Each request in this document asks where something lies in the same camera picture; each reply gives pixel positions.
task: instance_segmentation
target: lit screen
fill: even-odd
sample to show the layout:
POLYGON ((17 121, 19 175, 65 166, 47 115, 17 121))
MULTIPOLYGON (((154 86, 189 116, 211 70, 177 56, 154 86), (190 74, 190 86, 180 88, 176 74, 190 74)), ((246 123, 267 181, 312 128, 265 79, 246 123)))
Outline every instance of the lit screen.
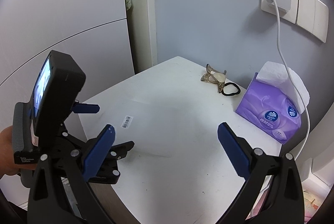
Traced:
POLYGON ((43 94, 47 83, 49 82, 51 75, 50 70, 50 62, 49 59, 45 62, 34 88, 34 110, 35 110, 35 117, 37 116, 39 105, 42 101, 43 94))

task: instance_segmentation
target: blue-gray wall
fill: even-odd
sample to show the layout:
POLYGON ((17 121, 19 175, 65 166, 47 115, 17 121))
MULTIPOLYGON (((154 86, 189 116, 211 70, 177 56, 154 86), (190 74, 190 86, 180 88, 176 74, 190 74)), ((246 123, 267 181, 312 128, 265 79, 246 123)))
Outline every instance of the blue-gray wall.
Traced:
MULTIPOLYGON (((333 27, 334 1, 329 7, 333 27)), ((155 0, 158 63, 182 56, 205 66, 227 70, 228 79, 247 87, 266 61, 281 63, 276 49, 276 17, 261 11, 260 0, 155 0)), ((311 128, 334 100, 334 29, 322 44, 307 31, 283 20, 282 50, 288 65, 307 87, 311 128)), ((306 133, 303 125, 285 150, 306 133)))

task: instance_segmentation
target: barcode sticker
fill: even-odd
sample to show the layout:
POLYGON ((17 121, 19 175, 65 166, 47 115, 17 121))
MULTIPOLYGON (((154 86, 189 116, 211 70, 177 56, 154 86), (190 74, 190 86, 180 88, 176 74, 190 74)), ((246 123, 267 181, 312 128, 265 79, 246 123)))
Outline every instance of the barcode sticker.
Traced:
POLYGON ((122 128, 129 128, 133 120, 132 116, 126 116, 122 123, 122 128))

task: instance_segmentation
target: tissue pack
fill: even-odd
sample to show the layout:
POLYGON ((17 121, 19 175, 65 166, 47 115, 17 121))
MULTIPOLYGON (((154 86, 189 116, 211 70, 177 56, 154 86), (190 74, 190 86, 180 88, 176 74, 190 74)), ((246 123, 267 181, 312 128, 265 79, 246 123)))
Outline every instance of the tissue pack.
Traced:
POLYGON ((277 87, 256 80, 248 86, 236 113, 285 144, 301 126, 293 102, 277 87))

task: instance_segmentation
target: white cable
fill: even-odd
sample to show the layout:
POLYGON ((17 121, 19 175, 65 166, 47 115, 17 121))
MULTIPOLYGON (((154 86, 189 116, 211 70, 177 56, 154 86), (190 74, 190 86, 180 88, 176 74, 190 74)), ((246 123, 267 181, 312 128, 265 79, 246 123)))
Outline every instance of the white cable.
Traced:
MULTIPOLYGON (((302 149, 304 148, 306 140, 307 140, 307 138, 309 136, 309 133, 310 133, 310 116, 309 116, 309 112, 307 111, 307 107, 306 107, 306 104, 304 102, 304 99, 303 99, 303 97, 302 97, 299 89, 297 88, 297 86, 295 85, 295 83, 292 80, 292 77, 291 77, 291 74, 289 72, 289 68, 288 68, 287 62, 285 62, 284 56, 283 56, 282 51, 281 51, 281 44, 280 44, 280 36, 281 36, 280 13, 278 11, 278 6, 277 6, 277 3, 276 3, 276 0, 273 0, 273 3, 275 5, 276 17, 277 17, 277 50, 278 50, 278 53, 280 54, 280 57, 281 57, 281 59, 283 61, 285 69, 286 69, 286 71, 288 73, 288 77, 289 77, 292 85, 294 86, 294 88, 297 90, 297 93, 298 93, 298 95, 300 96, 300 98, 302 100, 302 103, 303 103, 303 106, 304 106, 305 112, 306 112, 306 119, 307 119, 306 136, 305 136, 305 139, 303 141, 303 144, 302 144, 301 148, 299 149, 298 153, 295 156, 295 160, 296 160, 298 158, 298 156, 300 155, 300 153, 302 152, 302 149)), ((269 188, 269 184, 264 189, 261 190, 261 192, 259 193, 259 196, 261 196, 268 188, 269 188)), ((252 210, 250 211, 251 217, 253 216, 253 210, 254 210, 254 207, 252 207, 252 210)))

